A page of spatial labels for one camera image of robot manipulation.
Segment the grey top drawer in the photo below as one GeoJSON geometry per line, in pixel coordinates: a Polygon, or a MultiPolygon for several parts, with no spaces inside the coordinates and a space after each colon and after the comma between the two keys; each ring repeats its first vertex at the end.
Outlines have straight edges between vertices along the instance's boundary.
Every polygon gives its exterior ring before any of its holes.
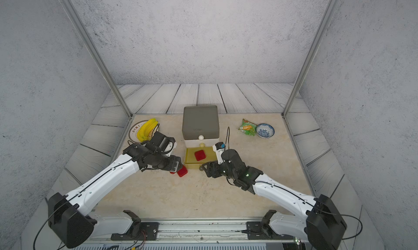
{"type": "Polygon", "coordinates": [[[216,105],[186,106],[183,112],[182,134],[185,140],[219,138],[219,117],[216,105]]]}

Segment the white drawer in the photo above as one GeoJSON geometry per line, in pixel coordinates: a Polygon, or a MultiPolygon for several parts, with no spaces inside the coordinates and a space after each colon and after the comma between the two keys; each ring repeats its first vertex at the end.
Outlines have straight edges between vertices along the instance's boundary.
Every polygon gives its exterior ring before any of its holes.
{"type": "Polygon", "coordinates": [[[185,146],[187,148],[204,148],[204,147],[212,147],[216,143],[219,142],[219,138],[217,139],[203,139],[203,140],[185,140],[185,146]]]}

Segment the red brooch box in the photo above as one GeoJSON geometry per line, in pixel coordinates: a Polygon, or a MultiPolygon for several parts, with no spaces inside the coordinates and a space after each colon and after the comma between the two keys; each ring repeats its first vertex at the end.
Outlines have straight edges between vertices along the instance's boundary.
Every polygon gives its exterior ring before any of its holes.
{"type": "Polygon", "coordinates": [[[196,161],[202,161],[206,159],[206,153],[204,150],[199,150],[194,153],[196,161]]]}
{"type": "Polygon", "coordinates": [[[170,169],[171,174],[177,174],[179,177],[183,177],[188,173],[186,166],[181,165],[180,167],[172,167],[170,169]]]}

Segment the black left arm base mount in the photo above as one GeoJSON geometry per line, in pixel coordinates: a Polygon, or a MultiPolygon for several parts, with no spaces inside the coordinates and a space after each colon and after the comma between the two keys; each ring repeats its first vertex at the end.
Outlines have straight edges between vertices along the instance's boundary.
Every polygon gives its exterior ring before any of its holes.
{"type": "Polygon", "coordinates": [[[156,241],[158,235],[158,222],[143,222],[134,212],[124,210],[123,213],[130,218],[132,224],[125,233],[114,233],[112,241],[156,241]]]}

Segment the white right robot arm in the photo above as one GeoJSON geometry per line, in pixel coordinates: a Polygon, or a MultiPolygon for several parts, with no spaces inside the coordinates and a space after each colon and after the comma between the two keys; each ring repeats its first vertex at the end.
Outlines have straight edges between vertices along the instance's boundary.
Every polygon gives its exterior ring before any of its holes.
{"type": "Polygon", "coordinates": [[[236,187],[267,198],[291,212],[283,215],[269,211],[261,222],[264,235],[292,235],[309,241],[317,250],[339,248],[347,223],[329,197],[305,195],[276,182],[261,170],[247,166],[234,149],[219,149],[216,155],[216,161],[202,164],[200,171],[209,178],[232,179],[236,187]]]}

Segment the yellow bottom drawer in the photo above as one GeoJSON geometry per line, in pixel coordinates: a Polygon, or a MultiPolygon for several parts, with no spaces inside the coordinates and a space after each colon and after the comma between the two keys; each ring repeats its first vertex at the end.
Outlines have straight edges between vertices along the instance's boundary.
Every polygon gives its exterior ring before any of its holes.
{"type": "Polygon", "coordinates": [[[199,169],[202,164],[209,163],[212,161],[217,161],[216,154],[213,151],[212,147],[204,147],[204,148],[187,148],[184,164],[187,169],[199,169]],[[194,153],[199,150],[204,150],[206,153],[206,159],[202,161],[196,161],[194,153]]]}

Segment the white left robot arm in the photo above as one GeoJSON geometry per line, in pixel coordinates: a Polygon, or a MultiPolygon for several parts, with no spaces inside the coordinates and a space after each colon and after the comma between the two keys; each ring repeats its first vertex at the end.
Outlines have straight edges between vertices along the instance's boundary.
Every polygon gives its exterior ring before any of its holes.
{"type": "Polygon", "coordinates": [[[75,248],[91,237],[112,234],[117,239],[138,240],[141,219],[130,210],[117,215],[95,214],[94,207],[121,182],[138,171],[163,170],[176,173],[181,159],[172,155],[173,138],[161,143],[133,143],[99,174],[65,195],[55,193],[48,201],[46,224],[67,248],[75,248]]]}

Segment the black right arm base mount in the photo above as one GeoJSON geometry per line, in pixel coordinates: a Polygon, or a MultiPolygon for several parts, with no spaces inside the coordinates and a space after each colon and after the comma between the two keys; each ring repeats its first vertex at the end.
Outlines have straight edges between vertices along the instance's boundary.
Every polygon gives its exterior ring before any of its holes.
{"type": "Polygon", "coordinates": [[[293,239],[290,235],[280,235],[273,231],[269,226],[269,222],[276,210],[269,210],[261,221],[258,222],[247,222],[245,230],[241,233],[247,234],[248,240],[291,240],[293,239]]]}

